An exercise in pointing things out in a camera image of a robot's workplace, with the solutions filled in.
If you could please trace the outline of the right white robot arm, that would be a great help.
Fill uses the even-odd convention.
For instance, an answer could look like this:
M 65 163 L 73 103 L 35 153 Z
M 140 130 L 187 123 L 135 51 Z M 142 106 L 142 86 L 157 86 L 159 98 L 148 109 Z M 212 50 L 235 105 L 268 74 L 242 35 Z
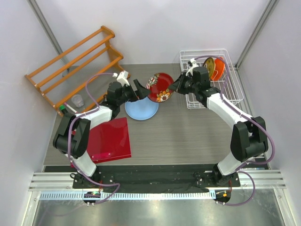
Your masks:
M 213 167 L 214 185 L 226 186 L 241 165 L 268 150 L 264 119 L 245 114 L 229 102 L 218 88 L 211 86 L 205 67 L 196 66 L 182 72 L 168 88 L 183 95 L 194 94 L 205 108 L 216 113 L 232 129 L 230 153 Z

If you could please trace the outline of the red floral plate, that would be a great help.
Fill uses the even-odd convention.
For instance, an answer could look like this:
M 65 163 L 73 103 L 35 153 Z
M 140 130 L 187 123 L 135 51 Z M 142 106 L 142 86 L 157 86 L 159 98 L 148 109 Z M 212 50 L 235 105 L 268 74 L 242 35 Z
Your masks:
M 163 103 L 173 94 L 168 87 L 174 83 L 173 78 L 167 73 L 156 73 L 149 78 L 146 88 L 150 90 L 148 99 L 152 102 Z

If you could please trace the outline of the light blue plate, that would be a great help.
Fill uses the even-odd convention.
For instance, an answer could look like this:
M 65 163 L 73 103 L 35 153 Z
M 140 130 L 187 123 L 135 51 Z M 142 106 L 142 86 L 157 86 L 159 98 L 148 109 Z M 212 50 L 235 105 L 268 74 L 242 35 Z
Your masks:
M 148 97 L 135 102 L 126 102 L 127 115 L 138 121 L 148 120 L 158 111 L 159 103 L 151 101 Z

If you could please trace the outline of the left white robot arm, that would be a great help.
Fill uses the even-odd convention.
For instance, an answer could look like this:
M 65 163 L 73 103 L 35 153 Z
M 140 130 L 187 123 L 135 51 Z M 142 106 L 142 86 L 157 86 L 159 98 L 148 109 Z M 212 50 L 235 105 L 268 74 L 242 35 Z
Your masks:
M 82 114 L 72 114 L 63 105 L 59 107 L 63 117 L 53 146 L 68 157 L 88 187 L 97 187 L 100 182 L 99 170 L 87 152 L 90 130 L 115 119 L 122 104 L 145 99 L 151 93 L 138 80 L 134 80 L 134 84 L 137 90 L 133 90 L 131 85 L 111 82 L 103 101 Z

